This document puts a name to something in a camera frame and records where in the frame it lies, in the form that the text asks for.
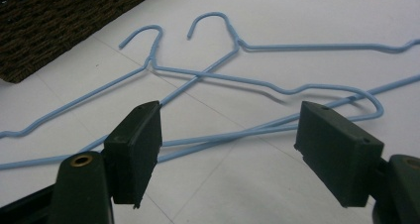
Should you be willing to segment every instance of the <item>clip jaw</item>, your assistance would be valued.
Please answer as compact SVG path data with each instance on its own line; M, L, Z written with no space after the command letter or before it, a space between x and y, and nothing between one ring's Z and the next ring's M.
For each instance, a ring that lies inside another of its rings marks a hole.
M56 183L0 208L3 223L114 223L112 204L140 207L162 144L160 104L136 107L102 153L65 159Z
M383 142L334 110L302 102L294 148L343 207L364 207L373 223L420 223L420 159L380 155Z
M108 136L102 151L116 204L140 207L162 144L160 104L136 107Z

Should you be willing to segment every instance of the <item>woven basket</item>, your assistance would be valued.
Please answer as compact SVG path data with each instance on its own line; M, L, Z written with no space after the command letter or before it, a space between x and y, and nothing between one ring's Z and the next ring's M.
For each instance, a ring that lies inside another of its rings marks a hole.
M0 0L0 78L20 82L145 0Z

